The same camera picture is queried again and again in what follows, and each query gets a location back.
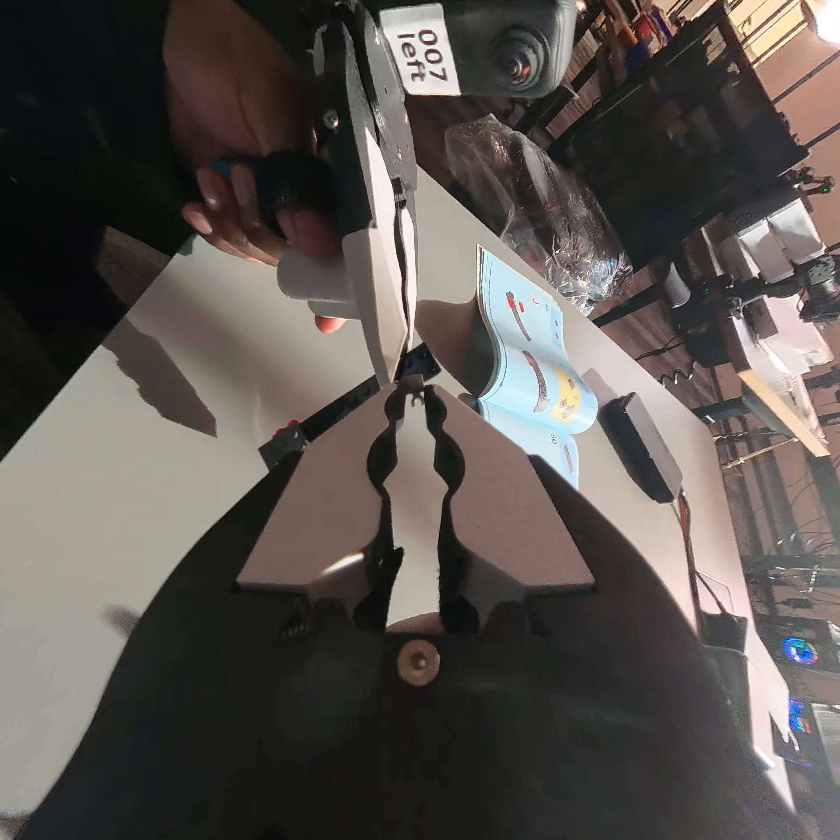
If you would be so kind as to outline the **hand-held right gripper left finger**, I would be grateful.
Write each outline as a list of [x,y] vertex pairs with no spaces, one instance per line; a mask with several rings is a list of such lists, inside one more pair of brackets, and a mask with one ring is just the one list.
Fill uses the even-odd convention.
[[388,385],[306,446],[239,572],[241,589],[340,602],[359,629],[385,629],[404,555],[385,488],[403,417],[404,390]]

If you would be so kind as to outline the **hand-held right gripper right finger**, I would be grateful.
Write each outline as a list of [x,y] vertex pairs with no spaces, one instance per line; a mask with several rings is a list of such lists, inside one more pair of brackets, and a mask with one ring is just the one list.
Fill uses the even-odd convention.
[[593,573],[524,449],[439,386],[423,400],[447,487],[437,541],[444,629],[477,633],[501,604],[592,591]]

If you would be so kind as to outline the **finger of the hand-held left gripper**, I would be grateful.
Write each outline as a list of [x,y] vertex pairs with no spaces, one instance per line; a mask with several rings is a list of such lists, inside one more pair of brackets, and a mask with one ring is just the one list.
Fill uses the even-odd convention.
[[380,384],[396,379],[413,342],[413,205],[398,206],[379,144],[363,133],[360,160],[372,221],[343,237],[346,274],[374,374]]
[[406,318],[405,351],[409,351],[413,347],[417,306],[418,258],[414,192],[409,192],[407,199],[396,209],[395,244],[403,277],[402,299]]

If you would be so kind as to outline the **long black brick beam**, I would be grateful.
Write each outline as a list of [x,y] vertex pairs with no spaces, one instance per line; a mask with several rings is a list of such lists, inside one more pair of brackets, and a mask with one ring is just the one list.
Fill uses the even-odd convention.
[[[421,343],[405,354],[397,369],[397,378],[401,380],[410,375],[420,375],[427,382],[441,370],[427,345]],[[272,470],[289,454],[302,452],[309,443],[329,431],[380,390],[380,384],[373,375],[314,414],[303,420],[294,419],[277,429],[272,438],[259,447],[259,454],[266,467]]]

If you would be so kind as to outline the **person's left forearm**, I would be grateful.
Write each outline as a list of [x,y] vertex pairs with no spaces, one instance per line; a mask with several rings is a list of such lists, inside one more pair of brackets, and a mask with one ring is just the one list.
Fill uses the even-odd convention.
[[189,237],[165,100],[170,2],[2,1],[2,129],[94,217],[173,256]]

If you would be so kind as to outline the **grey desk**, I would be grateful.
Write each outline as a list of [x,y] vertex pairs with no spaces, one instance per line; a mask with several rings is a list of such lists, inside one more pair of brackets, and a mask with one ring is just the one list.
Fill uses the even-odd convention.
[[[418,298],[470,301],[478,247],[548,285],[425,172],[416,191]],[[696,567],[751,625],[754,748],[792,805],[770,720],[787,734],[788,689],[755,629],[710,429],[567,301],[563,338],[599,402],[642,398],[684,479]],[[216,421],[216,436],[163,418],[119,367],[157,342]],[[361,327],[332,335],[286,298],[274,269],[203,241],[154,280],[2,461],[2,814],[33,811],[74,753],[130,632],[188,550],[266,475],[262,445],[372,373]],[[630,479],[600,424],[576,437],[580,491],[643,554],[693,621],[679,514]],[[389,623],[437,605],[445,483],[420,406],[408,408],[387,480],[405,549]]]

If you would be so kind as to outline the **person's left hand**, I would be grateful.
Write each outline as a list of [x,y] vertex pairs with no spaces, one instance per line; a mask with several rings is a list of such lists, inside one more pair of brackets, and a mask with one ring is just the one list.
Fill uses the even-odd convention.
[[256,182],[223,158],[316,153],[305,92],[278,43],[235,2],[176,1],[163,40],[171,139],[193,170],[201,198],[182,215],[206,242],[231,256],[277,267],[288,251],[329,260],[341,251],[332,221],[307,206],[283,205],[275,236],[259,214]]

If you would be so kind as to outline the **light blue instruction booklet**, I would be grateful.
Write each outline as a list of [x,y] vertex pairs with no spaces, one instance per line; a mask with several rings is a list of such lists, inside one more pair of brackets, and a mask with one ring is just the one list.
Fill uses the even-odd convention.
[[593,426],[599,409],[565,348],[558,302],[482,247],[476,291],[493,360],[477,396],[479,414],[578,488],[576,437]]

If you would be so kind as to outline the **clear plastic wrapped bundle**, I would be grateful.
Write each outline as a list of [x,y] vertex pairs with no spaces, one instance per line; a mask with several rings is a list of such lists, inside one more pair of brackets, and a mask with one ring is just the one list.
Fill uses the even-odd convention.
[[552,289],[589,316],[633,277],[592,191],[495,116],[444,133],[449,191]]

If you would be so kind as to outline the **black power adapter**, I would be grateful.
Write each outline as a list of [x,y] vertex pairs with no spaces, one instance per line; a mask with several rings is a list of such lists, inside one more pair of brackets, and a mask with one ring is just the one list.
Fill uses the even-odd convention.
[[607,402],[599,413],[626,472],[652,501],[672,504],[683,488],[683,475],[641,397],[635,392]]

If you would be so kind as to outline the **dark box-shaped device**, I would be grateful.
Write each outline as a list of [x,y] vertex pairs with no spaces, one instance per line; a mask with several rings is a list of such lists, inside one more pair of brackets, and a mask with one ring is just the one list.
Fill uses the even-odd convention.
[[729,612],[700,613],[700,639],[712,648],[746,653],[749,619]]

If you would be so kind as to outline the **black metal rack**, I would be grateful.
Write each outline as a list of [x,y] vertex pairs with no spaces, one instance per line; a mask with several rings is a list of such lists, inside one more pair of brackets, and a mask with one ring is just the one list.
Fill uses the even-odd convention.
[[714,2],[548,148],[589,187],[634,270],[778,186],[808,156]]

